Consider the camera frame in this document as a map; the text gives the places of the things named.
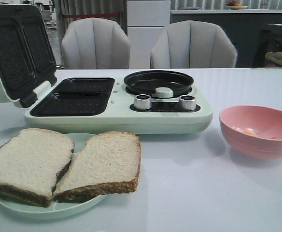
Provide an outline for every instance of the chair backrest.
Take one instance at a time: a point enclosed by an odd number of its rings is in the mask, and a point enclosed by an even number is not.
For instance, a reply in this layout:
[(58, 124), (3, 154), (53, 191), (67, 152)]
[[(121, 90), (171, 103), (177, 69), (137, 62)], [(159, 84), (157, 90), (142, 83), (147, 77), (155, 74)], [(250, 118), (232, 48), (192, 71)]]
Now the chair backrest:
[(213, 23), (183, 21), (165, 26), (150, 53), (152, 69), (234, 68), (237, 50)]
[(130, 42), (114, 21), (80, 19), (69, 24), (62, 55), (67, 69), (128, 69)]

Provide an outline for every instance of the pan lid handle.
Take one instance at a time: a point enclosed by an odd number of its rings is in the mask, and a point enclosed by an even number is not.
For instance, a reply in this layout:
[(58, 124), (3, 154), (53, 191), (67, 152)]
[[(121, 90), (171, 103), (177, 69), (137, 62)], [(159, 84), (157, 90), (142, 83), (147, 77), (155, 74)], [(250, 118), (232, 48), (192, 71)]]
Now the pan lid handle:
[(158, 98), (172, 98), (173, 90), (168, 87), (158, 87), (155, 89), (155, 95)]

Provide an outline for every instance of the pink bowl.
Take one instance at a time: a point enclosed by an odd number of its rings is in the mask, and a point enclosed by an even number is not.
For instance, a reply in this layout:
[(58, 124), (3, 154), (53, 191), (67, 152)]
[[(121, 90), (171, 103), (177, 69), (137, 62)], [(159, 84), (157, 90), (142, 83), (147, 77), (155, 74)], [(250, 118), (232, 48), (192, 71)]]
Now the pink bowl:
[(237, 105), (222, 110), (219, 120), (224, 138), (239, 152), (263, 160), (282, 158), (282, 111)]

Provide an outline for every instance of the sandwich maker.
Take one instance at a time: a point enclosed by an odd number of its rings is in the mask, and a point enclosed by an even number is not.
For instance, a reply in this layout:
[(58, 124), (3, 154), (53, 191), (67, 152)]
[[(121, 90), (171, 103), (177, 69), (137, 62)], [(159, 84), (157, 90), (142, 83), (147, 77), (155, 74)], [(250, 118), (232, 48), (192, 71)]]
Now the sandwich maker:
[(55, 72), (39, 9), (0, 4), (0, 102), (27, 108), (29, 126), (62, 133), (194, 133), (212, 120), (211, 106), (184, 73), (147, 70), (58, 83)]

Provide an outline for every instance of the floor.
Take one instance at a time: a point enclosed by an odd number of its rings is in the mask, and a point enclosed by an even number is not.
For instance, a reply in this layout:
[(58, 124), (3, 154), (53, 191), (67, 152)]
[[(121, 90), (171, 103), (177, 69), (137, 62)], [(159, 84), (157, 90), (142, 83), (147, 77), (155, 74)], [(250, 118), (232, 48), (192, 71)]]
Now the floor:
[(55, 57), (56, 65), (61, 65), (62, 59), (61, 59), (60, 46), (58, 40), (58, 30), (47, 29), (47, 34), (49, 36), (49, 41)]

